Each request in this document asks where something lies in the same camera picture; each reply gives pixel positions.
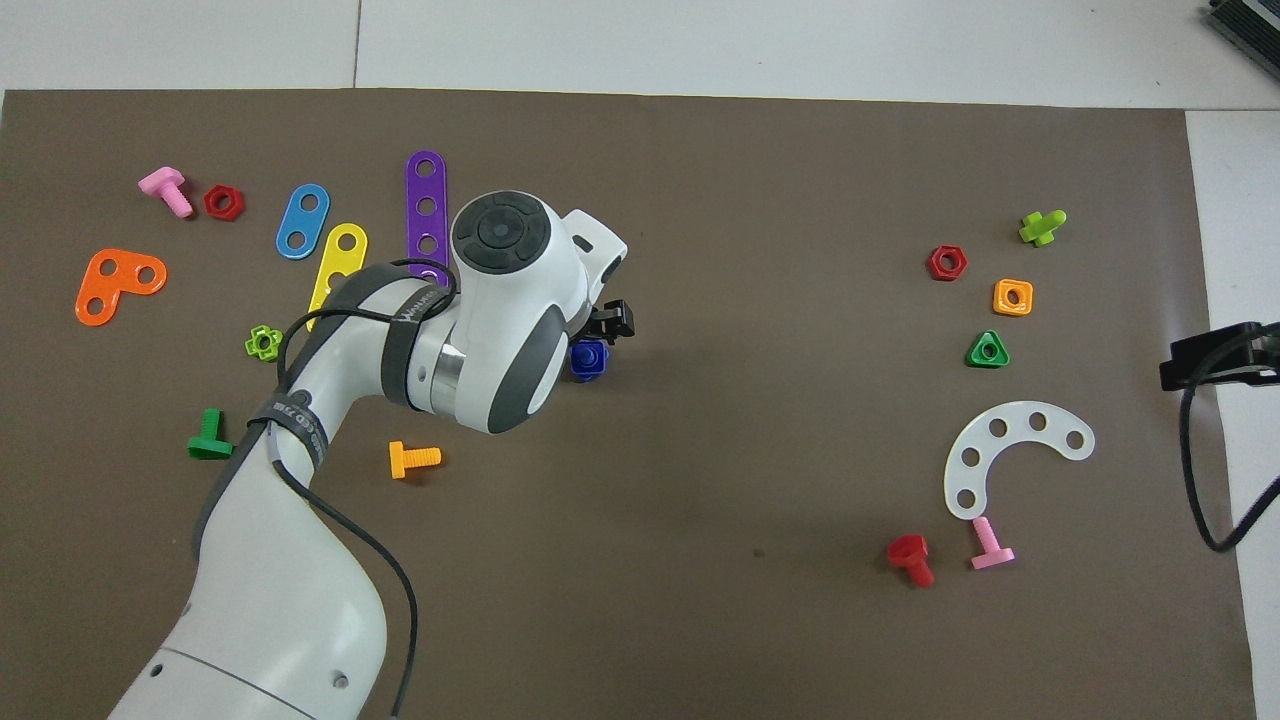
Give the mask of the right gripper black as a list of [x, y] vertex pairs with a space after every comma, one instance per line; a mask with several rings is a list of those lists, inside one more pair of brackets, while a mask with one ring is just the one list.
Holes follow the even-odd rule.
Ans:
[[1169, 357], [1158, 365], [1165, 392], [1187, 389], [1197, 377], [1211, 386], [1280, 384], [1280, 322], [1242, 322], [1172, 341], [1167, 348]]

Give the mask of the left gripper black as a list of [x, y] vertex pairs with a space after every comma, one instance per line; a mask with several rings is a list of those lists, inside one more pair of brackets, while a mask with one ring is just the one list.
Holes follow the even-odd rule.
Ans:
[[609, 346], [618, 338], [631, 338], [635, 334], [634, 310], [622, 299], [608, 301], [599, 307], [593, 306], [584, 325], [585, 340], [599, 340]]

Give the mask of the light green cross screw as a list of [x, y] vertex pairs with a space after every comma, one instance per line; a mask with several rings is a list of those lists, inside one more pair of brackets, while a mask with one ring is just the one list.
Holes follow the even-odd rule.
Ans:
[[1047, 214], [1032, 211], [1021, 219], [1018, 233], [1021, 242], [1044, 247], [1055, 241], [1055, 232], [1065, 224], [1066, 219], [1068, 214], [1061, 209]]

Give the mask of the orange plastic screw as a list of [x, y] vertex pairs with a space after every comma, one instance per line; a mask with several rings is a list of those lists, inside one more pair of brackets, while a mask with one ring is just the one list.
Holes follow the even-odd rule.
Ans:
[[440, 466], [444, 460], [438, 447], [410, 448], [401, 441], [390, 441], [387, 450], [390, 478], [396, 480], [403, 480], [410, 470]]

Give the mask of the pink plastic screw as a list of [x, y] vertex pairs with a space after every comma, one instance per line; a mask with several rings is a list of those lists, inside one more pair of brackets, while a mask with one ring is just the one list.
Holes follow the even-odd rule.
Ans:
[[173, 167], [159, 167], [137, 181], [140, 191], [150, 197], [160, 199], [174, 217], [191, 218], [195, 208], [184, 195], [182, 186], [186, 177]]
[[975, 555], [970, 560], [970, 565], [974, 570], [995, 568], [1001, 564], [1011, 562], [1016, 559], [1016, 555], [1011, 548], [1004, 547], [1000, 543], [988, 518], [978, 516], [973, 519], [972, 528], [980, 544], [980, 553]]

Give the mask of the red hexagon-head plastic screw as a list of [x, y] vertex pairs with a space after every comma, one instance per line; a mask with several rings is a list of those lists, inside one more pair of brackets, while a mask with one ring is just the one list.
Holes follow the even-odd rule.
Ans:
[[916, 588], [934, 584], [934, 574], [928, 564], [929, 548], [919, 534], [905, 534], [893, 539], [886, 550], [888, 562], [904, 571]]

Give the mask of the dark green plastic screw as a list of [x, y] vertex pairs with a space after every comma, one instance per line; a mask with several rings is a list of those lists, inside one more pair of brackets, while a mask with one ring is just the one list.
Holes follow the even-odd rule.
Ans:
[[229, 459], [236, 446], [221, 438], [223, 413], [218, 407], [206, 407], [202, 413], [200, 429], [196, 436], [188, 438], [187, 454], [198, 460], [225, 460]]

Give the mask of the white curved five-hole plate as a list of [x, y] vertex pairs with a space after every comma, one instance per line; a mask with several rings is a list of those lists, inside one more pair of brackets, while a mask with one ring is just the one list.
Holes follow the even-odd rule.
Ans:
[[1047, 402], [1019, 400], [980, 413], [960, 430], [943, 464], [943, 501], [950, 514], [964, 521], [984, 515], [989, 469], [1005, 450], [1023, 443], [1083, 461], [1094, 452], [1096, 437], [1076, 414]]

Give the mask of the purple four-hole plastic plate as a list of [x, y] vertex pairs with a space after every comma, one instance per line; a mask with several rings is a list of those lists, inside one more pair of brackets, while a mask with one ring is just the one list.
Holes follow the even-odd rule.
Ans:
[[424, 149], [404, 164], [406, 254], [443, 266], [451, 263], [447, 168], [443, 156]]

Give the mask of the brown table mat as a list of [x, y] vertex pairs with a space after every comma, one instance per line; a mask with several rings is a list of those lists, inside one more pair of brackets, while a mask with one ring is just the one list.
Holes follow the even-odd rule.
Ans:
[[[104, 720], [143, 670], [221, 468], [186, 443], [206, 407], [243, 430], [274, 384], [251, 328], [308, 306], [287, 199], [321, 184], [399, 258], [422, 149], [452, 209], [524, 190], [620, 234], [637, 333], [503, 436], [384, 398], [337, 432], [316, 491], [422, 605], [407, 720], [1254, 720], [1236, 560], [1193, 527], [1158, 382], [1213, 325], [1183, 113], [353, 90], [6, 94], [0, 720]], [[137, 187], [159, 167], [191, 218]], [[88, 327], [101, 249], [168, 279]], [[1029, 315], [992, 310], [1002, 278]], [[1007, 366], [965, 364], [982, 331]], [[1016, 559], [974, 570], [945, 460], [1019, 400], [1096, 448], [1005, 450], [982, 516]], [[392, 479], [390, 441], [443, 464]], [[886, 557], [905, 534], [929, 588]]]

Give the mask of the yellow three-hole plastic plate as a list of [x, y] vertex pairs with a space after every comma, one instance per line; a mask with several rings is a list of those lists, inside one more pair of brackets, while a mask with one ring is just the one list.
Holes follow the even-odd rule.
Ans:
[[308, 311], [319, 310], [338, 284], [364, 268], [369, 237], [356, 223], [340, 223], [329, 231], [308, 301]]

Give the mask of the blue two-hole plastic plate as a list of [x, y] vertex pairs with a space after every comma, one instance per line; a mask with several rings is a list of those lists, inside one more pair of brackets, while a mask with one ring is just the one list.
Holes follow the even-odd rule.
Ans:
[[294, 188], [276, 229], [276, 252], [291, 261], [308, 258], [317, 247], [330, 209], [330, 196], [320, 184]]

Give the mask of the grey ribbed metal box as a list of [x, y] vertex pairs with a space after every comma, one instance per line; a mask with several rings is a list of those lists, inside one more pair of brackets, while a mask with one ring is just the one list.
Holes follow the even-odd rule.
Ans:
[[1235, 45], [1280, 55], [1280, 0], [1208, 0], [1206, 20]]

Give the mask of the orange heart-shaped plastic plate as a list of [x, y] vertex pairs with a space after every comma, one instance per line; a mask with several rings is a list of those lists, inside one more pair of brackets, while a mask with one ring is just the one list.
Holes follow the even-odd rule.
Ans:
[[76, 319], [99, 327], [110, 322], [122, 295], [154, 295], [164, 287], [168, 266], [157, 256], [101, 249], [88, 261], [76, 296]]

